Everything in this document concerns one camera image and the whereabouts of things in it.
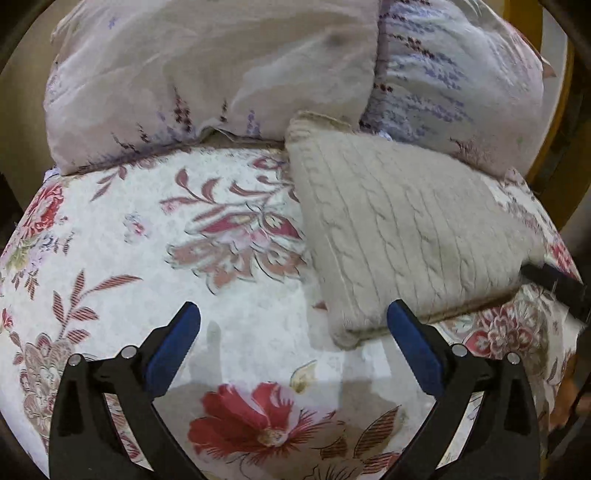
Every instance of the beige knitted pillow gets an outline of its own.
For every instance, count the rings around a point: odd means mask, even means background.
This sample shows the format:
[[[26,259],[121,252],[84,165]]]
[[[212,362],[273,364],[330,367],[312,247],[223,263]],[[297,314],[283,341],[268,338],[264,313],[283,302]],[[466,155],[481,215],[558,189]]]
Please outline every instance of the beige knitted pillow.
[[[313,113],[285,137],[340,345],[384,327],[396,299],[439,320],[513,292],[521,264],[544,258],[543,240],[496,204],[481,174],[447,155]]]

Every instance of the floral pillowcase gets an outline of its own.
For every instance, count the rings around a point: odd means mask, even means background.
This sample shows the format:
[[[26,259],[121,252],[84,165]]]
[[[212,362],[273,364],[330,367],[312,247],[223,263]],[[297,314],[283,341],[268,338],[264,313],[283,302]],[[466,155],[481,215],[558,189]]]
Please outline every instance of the floral pillowcase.
[[[543,66],[482,0],[384,0],[360,125],[503,178],[536,152]]]

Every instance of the bed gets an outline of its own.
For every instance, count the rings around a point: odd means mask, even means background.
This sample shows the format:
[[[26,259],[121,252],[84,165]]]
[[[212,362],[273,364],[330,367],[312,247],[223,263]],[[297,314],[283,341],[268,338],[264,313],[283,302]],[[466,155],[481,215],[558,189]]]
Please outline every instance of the bed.
[[[482,174],[495,200],[545,240],[545,260],[578,278],[521,176]],[[0,410],[47,473],[51,412],[68,357],[139,344],[195,302],[202,331],[155,406],[210,479],[377,478],[433,406],[387,335],[334,345],[287,155],[280,144],[204,144],[73,176],[50,177],[0,260]],[[474,354],[523,357],[540,426],[577,330],[541,289],[437,323]],[[442,463],[456,458],[475,394]],[[148,466],[114,397],[130,458]]]

